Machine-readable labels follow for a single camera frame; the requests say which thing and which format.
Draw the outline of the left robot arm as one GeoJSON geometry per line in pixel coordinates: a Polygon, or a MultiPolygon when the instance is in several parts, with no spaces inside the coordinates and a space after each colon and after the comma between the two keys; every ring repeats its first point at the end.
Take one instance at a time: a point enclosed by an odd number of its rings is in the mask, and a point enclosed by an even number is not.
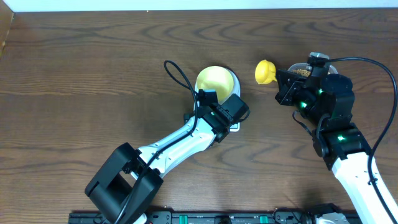
{"type": "Polygon", "coordinates": [[[209,100],[166,138],[138,149],[127,142],[120,145],[86,186],[86,196],[110,223],[145,223],[164,176],[191,155],[221,142],[247,109],[236,94],[222,105],[209,100]]]}

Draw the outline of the yellow measuring scoop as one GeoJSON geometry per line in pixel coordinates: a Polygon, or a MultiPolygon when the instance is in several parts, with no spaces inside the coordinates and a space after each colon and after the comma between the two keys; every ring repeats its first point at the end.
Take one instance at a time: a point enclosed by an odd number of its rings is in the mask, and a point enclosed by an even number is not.
{"type": "Polygon", "coordinates": [[[275,65],[268,61],[262,60],[258,63],[255,69],[255,79],[258,84],[266,85],[271,82],[276,82],[277,79],[275,77],[276,67],[275,65]]]}

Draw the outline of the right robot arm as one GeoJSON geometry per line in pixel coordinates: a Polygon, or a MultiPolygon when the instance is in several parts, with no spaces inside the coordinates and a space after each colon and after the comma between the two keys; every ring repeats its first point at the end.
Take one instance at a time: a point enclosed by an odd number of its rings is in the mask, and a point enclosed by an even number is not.
{"type": "Polygon", "coordinates": [[[370,160],[371,147],[352,123],[352,81],[343,75],[318,72],[301,76],[278,70],[281,105],[295,106],[315,129],[313,147],[345,189],[363,223],[397,223],[397,204],[370,160]]]}

